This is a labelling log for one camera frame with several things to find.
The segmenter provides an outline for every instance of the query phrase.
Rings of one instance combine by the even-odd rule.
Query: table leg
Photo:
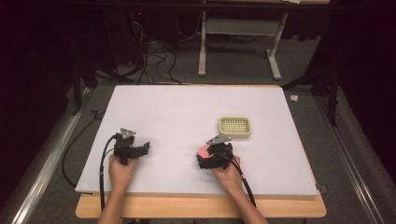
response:
[[[199,52],[199,69],[198,76],[206,75],[206,12],[202,12],[202,32],[201,32],[201,50]]]
[[[275,36],[275,41],[274,45],[271,49],[267,50],[267,57],[268,61],[271,66],[271,70],[273,73],[273,77],[275,80],[281,80],[282,76],[280,75],[279,68],[277,67],[276,59],[275,59],[275,53],[277,46],[279,45],[280,37],[282,36],[283,29],[285,28],[285,23],[286,23],[286,18],[288,17],[288,13],[283,13],[282,17],[279,21],[279,25],[277,26],[276,30],[276,36]]]

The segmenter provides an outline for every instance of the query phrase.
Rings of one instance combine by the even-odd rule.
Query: metal frame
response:
[[[363,178],[361,177],[361,174],[358,171],[358,168],[355,165],[355,162],[349,155],[348,149],[343,141],[341,134],[338,132],[337,128],[332,125],[332,122],[327,117],[328,112],[323,99],[320,96],[317,96],[314,97],[314,100],[323,118],[326,120],[330,131],[332,132],[332,136],[338,146],[338,153],[340,155],[342,163],[344,164],[346,173],[349,176],[350,182],[352,183],[352,186],[355,189],[359,200],[361,201],[361,205],[366,213],[366,216],[369,218],[370,223],[385,224],[383,218],[381,217],[381,214],[379,214],[378,208],[375,205],[370,190],[367,188]]]
[[[83,7],[83,8],[112,8],[112,7],[134,7],[141,9],[153,10],[195,10],[195,11],[213,11],[213,10],[240,10],[241,8],[249,11],[272,11],[272,12],[320,12],[320,13],[347,13],[358,12],[365,10],[364,7],[334,7],[328,5],[286,5],[281,1],[274,1],[273,3],[153,3],[153,2],[79,2],[79,1],[65,1],[61,3],[65,7]]]
[[[64,153],[66,144],[72,132],[74,131],[79,118],[81,117],[81,111],[88,103],[91,96],[92,96],[92,92],[89,91],[88,88],[86,88],[85,91],[83,92],[84,101],[82,107],[77,112],[77,114],[75,116],[70,116],[69,114],[67,114],[67,111],[64,114],[64,116],[69,116],[69,118],[66,121],[68,125],[64,128],[63,131],[64,134],[59,139],[52,139],[52,141],[54,141],[56,144],[54,144],[54,148],[49,154],[49,157],[47,158],[46,163],[41,169],[40,174],[37,176],[35,183],[31,187],[24,202],[22,203],[20,210],[17,212],[16,216],[14,217],[12,224],[27,223],[30,218],[30,215],[32,215],[33,212],[35,211],[36,206],[38,205],[41,197],[44,194],[44,191],[47,188],[47,185],[49,184],[52,178],[56,165],[58,164],[59,159],[62,157]]]

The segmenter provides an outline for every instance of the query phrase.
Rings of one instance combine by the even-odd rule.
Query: pink object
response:
[[[213,155],[209,155],[209,153],[207,152],[207,149],[209,147],[210,145],[205,145],[204,147],[201,147],[200,149],[197,150],[197,155],[202,158],[212,157]]]

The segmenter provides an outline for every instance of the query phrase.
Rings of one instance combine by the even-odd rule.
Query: white board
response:
[[[231,143],[255,195],[318,195],[284,92],[278,86],[116,87],[76,191],[99,191],[98,172],[106,142],[125,128],[137,132],[135,147],[150,142],[129,192],[225,194],[210,170],[199,168],[195,155],[219,133],[219,118],[228,116],[250,119],[249,139]],[[105,191],[110,191],[107,167],[108,158]]]

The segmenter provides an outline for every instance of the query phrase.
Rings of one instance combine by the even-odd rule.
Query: human hand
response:
[[[233,158],[236,160],[237,164],[240,164],[239,157],[234,155]],[[218,170],[217,168],[211,169],[211,171],[229,194],[242,190],[241,175],[232,164],[230,164],[224,171]]]
[[[114,154],[110,155],[108,173],[110,174],[112,190],[126,191],[134,175],[134,168],[137,162],[138,158],[135,158],[132,159],[128,165],[124,165],[120,163],[120,158],[116,157]]]

